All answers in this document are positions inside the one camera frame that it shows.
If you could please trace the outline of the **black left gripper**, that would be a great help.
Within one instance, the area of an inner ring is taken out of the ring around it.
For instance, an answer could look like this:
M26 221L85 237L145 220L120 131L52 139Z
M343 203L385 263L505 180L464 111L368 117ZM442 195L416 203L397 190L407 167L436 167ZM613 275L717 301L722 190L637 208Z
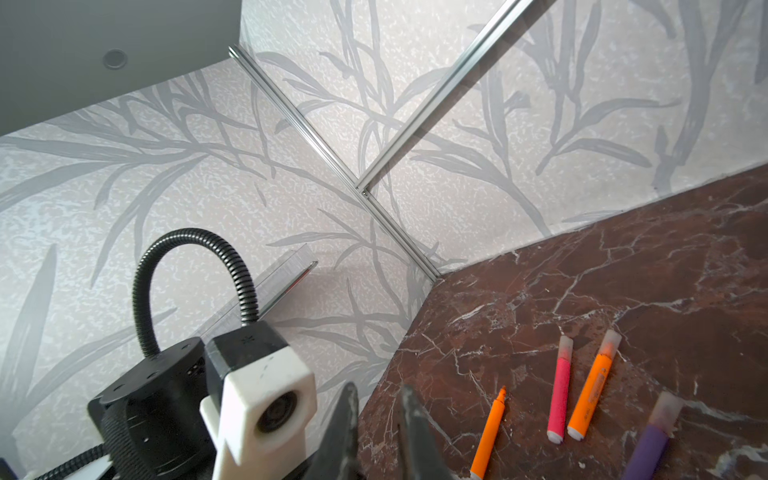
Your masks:
M120 479L208 479L214 447L199 413L204 343L193 337L143 359L88 402Z

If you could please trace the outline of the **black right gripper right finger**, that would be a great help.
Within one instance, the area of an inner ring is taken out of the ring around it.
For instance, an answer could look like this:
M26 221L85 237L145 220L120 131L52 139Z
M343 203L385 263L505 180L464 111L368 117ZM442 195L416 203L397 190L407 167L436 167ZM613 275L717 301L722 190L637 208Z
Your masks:
M398 393L397 445L402 479L454 478L437 449L427 413L416 391L403 385Z

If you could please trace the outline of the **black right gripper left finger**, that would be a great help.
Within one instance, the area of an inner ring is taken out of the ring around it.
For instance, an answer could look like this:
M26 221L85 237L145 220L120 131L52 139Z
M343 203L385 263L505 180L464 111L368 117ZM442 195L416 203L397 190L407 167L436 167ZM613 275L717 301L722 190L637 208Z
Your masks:
M348 382L340 391L327 430L313 455L304 480L353 480L359 477L358 390Z

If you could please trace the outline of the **pink marker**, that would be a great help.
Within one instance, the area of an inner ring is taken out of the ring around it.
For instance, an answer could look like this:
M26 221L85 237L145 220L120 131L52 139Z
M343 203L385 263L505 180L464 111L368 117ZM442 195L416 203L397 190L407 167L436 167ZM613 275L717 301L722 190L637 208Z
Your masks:
M573 339L561 336L547 424L547 438L557 445L563 443L565 436L572 354Z

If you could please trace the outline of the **orange highlighter marker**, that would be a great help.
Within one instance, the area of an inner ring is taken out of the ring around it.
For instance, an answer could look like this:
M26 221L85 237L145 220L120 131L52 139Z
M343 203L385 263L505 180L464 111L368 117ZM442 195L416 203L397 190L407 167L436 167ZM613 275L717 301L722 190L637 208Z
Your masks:
M567 425L567 433L574 440L582 441L587 434L621 340L621 335L611 329L604 335Z

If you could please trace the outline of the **purple marker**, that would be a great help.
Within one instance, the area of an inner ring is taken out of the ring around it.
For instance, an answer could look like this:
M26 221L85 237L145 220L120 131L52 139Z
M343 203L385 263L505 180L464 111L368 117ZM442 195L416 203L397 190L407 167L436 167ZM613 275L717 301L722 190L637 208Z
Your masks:
M622 480L648 480L653 477L683 405L682 399L669 392L659 395Z

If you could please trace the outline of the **thin orange pen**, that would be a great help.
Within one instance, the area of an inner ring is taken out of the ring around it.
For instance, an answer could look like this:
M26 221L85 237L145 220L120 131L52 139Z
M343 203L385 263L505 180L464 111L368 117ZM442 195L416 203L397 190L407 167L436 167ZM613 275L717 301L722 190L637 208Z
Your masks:
M503 419L506 394L506 388L502 387L491 405L489 416L470 467L471 479L483 480L485 477Z

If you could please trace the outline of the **aluminium frame corner post left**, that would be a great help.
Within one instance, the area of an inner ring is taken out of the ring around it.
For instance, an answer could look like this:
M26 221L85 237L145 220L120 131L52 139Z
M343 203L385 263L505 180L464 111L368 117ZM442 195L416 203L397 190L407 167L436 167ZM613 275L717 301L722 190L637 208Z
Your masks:
M378 222L386 233L405 251L423 273L431 280L441 277L438 268L427 258L416 242L386 212L378 201L364 190L355 186L351 170L338 154L329 146L317 130L310 124L283 91L269 78L256 61L239 45L228 47L230 56L238 62L247 75L266 94L268 99L282 113L284 119L293 127L315 152L325 161L331 170L356 197L363 208Z

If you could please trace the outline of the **aluminium frame horizontal bar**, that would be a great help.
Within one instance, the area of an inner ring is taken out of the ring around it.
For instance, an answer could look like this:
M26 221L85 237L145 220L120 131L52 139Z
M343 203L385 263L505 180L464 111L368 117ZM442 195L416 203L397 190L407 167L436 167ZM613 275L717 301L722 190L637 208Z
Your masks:
M435 85L426 99L413 112L403 127L381 151L356 182L360 192L367 190L388 164L403 149L407 141L425 125L441 103L480 62L507 30L522 17L532 0L505 1L491 19L480 29L467 49L458 57L447 73Z

